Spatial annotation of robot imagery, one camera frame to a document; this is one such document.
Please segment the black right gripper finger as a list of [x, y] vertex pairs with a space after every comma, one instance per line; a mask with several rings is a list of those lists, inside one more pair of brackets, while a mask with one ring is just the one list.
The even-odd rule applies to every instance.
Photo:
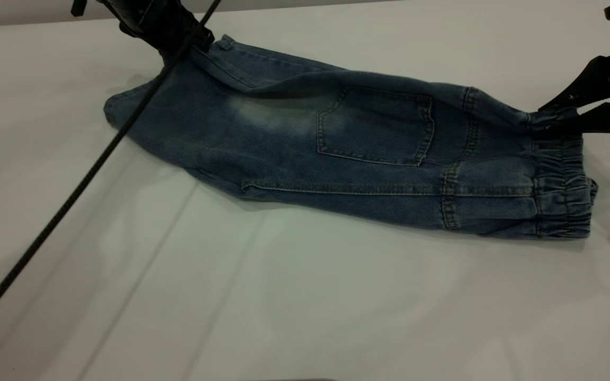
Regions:
[[559, 95], [539, 108], [540, 112], [578, 108], [610, 97], [610, 56], [597, 56]]
[[610, 133], [610, 103], [603, 103], [581, 115], [561, 119], [549, 127], [549, 135], [583, 133]]

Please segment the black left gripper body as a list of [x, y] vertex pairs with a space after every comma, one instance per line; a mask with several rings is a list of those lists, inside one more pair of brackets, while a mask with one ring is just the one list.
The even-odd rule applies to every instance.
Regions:
[[99, 1], [117, 20], [121, 32], [148, 43], [163, 53], [174, 54], [192, 36], [190, 44], [208, 51], [213, 33], [180, 1]]

